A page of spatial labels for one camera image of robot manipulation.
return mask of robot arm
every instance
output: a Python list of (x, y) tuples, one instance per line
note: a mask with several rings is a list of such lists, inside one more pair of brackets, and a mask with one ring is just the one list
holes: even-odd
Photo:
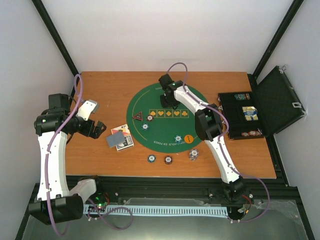
[(160, 96), (162, 107), (176, 108), (182, 103), (194, 114), (195, 132), (207, 144), (214, 156), (225, 186), (226, 198), (231, 201), (239, 196), (245, 189), (243, 179), (232, 170), (233, 168), (238, 171), (229, 155), (224, 137), (219, 137), (223, 129), (221, 118), (208, 108), (209, 106), (218, 110), (218, 107), (202, 101), (186, 85), (183, 86), (182, 81), (174, 82), (168, 74), (162, 76), (159, 82), (164, 90), (164, 94)]
[[(95, 179), (84, 179), (69, 190), (66, 180), (65, 152), (68, 134), (80, 133), (94, 139), (106, 130), (106, 126), (89, 119), (99, 105), (93, 100), (85, 101), (77, 114), (70, 119), (55, 137), (48, 159), (48, 182), (53, 217), (56, 223), (79, 219), (83, 214), (83, 204), (97, 191)], [(47, 188), (45, 184), (45, 158), (47, 147), (55, 131), (67, 119), (70, 113), (68, 95), (54, 94), (49, 96), (49, 109), (38, 116), (34, 122), (41, 151), (41, 179), (36, 202), (28, 206), (32, 216), (45, 224), (50, 224), (47, 210)]]

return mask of orange circle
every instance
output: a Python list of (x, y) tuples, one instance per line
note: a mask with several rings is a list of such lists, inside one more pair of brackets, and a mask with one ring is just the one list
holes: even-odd
[(191, 143), (194, 141), (194, 137), (191, 136), (191, 135), (185, 135), (184, 141), (185, 141), (187, 144), (191, 144)]

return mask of yellow curved line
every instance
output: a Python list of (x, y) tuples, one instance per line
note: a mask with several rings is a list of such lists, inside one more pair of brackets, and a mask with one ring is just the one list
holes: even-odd
[[(148, 91), (146, 91), (144, 94), (142, 94), (142, 95), (136, 100), (136, 102), (134, 103), (133, 108), (132, 108), (132, 117), (134, 116), (134, 111), (135, 111), (135, 107), (136, 107), (137, 102), (139, 101), (139, 99), (140, 99), (143, 95), (145, 95), (145, 94), (146, 94), (147, 92), (149, 92), (149, 91), (150, 91), (150, 90), (148, 90)], [(138, 133), (144, 140), (148, 141), (148, 140), (147, 140), (144, 136), (142, 136), (141, 133), (138, 131), (138, 129), (137, 129), (136, 125), (135, 125), (134, 119), (132, 119), (132, 123), (133, 123), (133, 126), (134, 126), (135, 130), (137, 131), (137, 133)]]

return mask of case lid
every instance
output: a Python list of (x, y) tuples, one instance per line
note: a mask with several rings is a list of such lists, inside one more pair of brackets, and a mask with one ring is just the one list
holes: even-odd
[(284, 69), (279, 66), (258, 84), (254, 91), (263, 112), (263, 125), (269, 134), (276, 134), (306, 115)]

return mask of perforated rail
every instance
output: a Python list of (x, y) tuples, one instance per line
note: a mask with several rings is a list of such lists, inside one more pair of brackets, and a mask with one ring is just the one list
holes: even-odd
[[(107, 213), (114, 208), (119, 207), (117, 205), (109, 205), (104, 209), (100, 209), (101, 214)], [(134, 216), (150, 216), (150, 217), (215, 217), (226, 218), (228, 215), (226, 207), (218, 206), (137, 206), (137, 205), (125, 205), (124, 207), (130, 209)], [(86, 204), (84, 206), (83, 214), (93, 208), (92, 205)], [(93, 210), (91, 215), (98, 215)], [(124, 209), (118, 209), (110, 215), (122, 215), (129, 216), (129, 213)]]

